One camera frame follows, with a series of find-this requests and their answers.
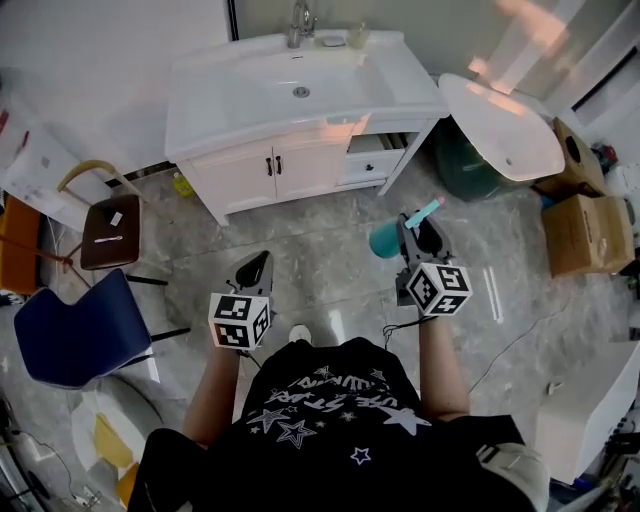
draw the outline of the faucet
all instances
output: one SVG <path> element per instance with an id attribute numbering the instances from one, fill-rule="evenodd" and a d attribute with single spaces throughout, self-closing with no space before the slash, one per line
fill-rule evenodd
<path id="1" fill-rule="evenodd" d="M 315 33 L 316 21 L 311 19 L 311 12 L 306 0 L 296 0 L 293 6 L 293 16 L 289 26 L 289 37 L 287 46 L 289 48 L 300 48 L 300 37 L 313 37 Z"/>

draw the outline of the drain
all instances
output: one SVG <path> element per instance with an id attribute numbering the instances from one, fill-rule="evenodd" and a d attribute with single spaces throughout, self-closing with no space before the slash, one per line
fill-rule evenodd
<path id="1" fill-rule="evenodd" d="M 307 96 L 309 96 L 309 94 L 310 94 L 310 91 L 306 87 L 296 87 L 293 90 L 293 95 L 296 98 L 306 98 Z"/>

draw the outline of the orange chair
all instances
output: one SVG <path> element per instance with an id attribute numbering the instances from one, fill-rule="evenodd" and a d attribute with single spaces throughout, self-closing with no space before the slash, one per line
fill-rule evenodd
<path id="1" fill-rule="evenodd" d="M 0 289 L 19 295 L 36 292 L 36 254 L 33 251 L 38 248 L 39 227 L 40 213 L 7 195 L 4 213 L 0 216 L 0 234 L 24 248 L 0 241 Z"/>

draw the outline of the cardboard box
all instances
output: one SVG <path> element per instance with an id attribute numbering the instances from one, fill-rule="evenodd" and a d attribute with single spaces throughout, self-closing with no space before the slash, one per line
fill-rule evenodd
<path id="1" fill-rule="evenodd" d="M 616 273 L 634 259 L 624 200 L 575 195 L 542 212 L 553 276 Z"/>
<path id="2" fill-rule="evenodd" d="M 534 188 L 554 201 L 564 201 L 575 194 L 609 195 L 600 162 L 589 146 L 560 119 L 554 119 L 553 126 L 564 155 L 564 171 L 537 182 Z"/>

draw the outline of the blue chair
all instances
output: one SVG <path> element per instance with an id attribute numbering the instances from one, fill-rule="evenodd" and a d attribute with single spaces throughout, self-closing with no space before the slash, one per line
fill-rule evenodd
<path id="1" fill-rule="evenodd" d="M 43 288 L 22 306 L 14 327 L 34 380 L 80 389 L 92 379 L 147 359 L 150 356 L 141 354 L 152 342 L 190 331 L 149 335 L 127 280 L 116 269 L 73 305 Z M 130 280 L 166 286 L 154 279 Z"/>

